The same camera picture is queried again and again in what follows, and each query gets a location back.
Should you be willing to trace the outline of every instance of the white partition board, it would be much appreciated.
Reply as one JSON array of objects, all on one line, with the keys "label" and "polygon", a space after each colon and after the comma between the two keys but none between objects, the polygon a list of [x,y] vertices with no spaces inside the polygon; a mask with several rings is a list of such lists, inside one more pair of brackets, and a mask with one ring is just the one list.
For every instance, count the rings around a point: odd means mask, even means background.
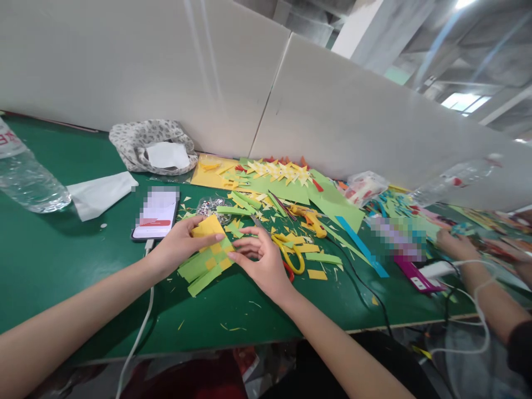
[{"label": "white partition board", "polygon": [[100,130],[180,120],[226,156],[249,152],[289,36],[227,0],[7,0],[0,20],[0,109]]},{"label": "white partition board", "polygon": [[[509,144],[500,133],[292,35],[250,157],[304,155],[330,177],[371,170],[414,189],[457,162]],[[507,201],[494,203],[506,207]]]}]

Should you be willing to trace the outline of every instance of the hand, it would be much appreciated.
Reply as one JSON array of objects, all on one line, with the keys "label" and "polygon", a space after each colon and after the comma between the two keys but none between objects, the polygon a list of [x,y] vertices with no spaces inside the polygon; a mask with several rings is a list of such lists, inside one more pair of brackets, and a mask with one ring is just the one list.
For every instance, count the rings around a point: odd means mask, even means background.
[{"label": "hand", "polygon": [[480,259],[475,246],[465,236],[454,238],[447,230],[440,229],[436,245],[451,258],[456,260]]},{"label": "hand", "polygon": [[508,255],[510,255],[512,258],[514,258],[517,262],[523,262],[523,263],[532,263],[532,257],[527,255],[525,252],[523,252],[520,249],[516,249],[512,247],[509,244],[506,244],[505,242],[499,241],[499,240],[492,240],[492,239],[484,239],[485,242],[502,249],[505,251]]},{"label": "hand", "polygon": [[148,254],[147,260],[162,273],[161,279],[168,277],[194,252],[223,240],[225,237],[223,234],[197,238],[190,235],[192,229],[206,218],[206,216],[194,216],[177,222],[170,233]]},{"label": "hand", "polygon": [[233,242],[236,252],[229,252],[233,259],[256,282],[259,288],[279,305],[285,298],[297,292],[284,270],[279,247],[275,245],[263,228],[246,227],[244,234],[255,234],[259,238],[246,237]]}]

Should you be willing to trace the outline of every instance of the ceiling light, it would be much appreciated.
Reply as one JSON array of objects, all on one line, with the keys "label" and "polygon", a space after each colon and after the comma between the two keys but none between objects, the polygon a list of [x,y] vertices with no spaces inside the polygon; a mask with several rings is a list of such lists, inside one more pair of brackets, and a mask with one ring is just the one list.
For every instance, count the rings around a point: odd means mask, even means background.
[{"label": "ceiling light", "polygon": [[462,9],[470,5],[471,3],[474,3],[476,0],[458,0],[456,2],[456,6],[454,6],[454,9]]}]

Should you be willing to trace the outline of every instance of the plastic water bottle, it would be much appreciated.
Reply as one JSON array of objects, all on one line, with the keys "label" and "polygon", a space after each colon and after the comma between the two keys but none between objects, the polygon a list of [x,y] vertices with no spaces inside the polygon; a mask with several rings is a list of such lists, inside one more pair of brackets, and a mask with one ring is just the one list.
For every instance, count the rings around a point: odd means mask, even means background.
[{"label": "plastic water bottle", "polygon": [[443,172],[439,177],[429,180],[408,196],[423,208],[445,198],[450,192],[491,175],[495,167],[502,167],[500,154],[490,154],[486,158],[458,163]]},{"label": "plastic water bottle", "polygon": [[0,118],[0,190],[36,213],[67,206],[70,193]]}]

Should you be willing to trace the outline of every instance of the white napkin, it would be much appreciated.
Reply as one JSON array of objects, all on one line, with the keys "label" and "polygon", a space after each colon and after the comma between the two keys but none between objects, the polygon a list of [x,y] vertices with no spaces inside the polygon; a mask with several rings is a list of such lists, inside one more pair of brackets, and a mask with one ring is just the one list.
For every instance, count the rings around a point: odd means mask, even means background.
[{"label": "white napkin", "polygon": [[139,183],[130,172],[67,186],[79,218],[85,222],[100,216]]},{"label": "white napkin", "polygon": [[186,168],[190,165],[184,144],[158,142],[146,147],[151,166],[158,168],[177,167]]}]

